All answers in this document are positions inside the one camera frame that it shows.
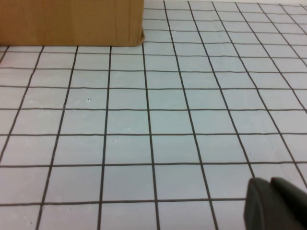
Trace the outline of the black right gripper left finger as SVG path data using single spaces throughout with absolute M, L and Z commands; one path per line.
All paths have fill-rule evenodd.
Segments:
M 246 229 L 303 230 L 270 182 L 261 178 L 249 180 L 244 208 Z

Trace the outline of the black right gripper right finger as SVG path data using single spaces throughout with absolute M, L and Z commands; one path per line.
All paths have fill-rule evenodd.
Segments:
M 307 229 L 307 194 L 281 177 L 271 178 L 270 184 L 285 202 L 295 220 Z

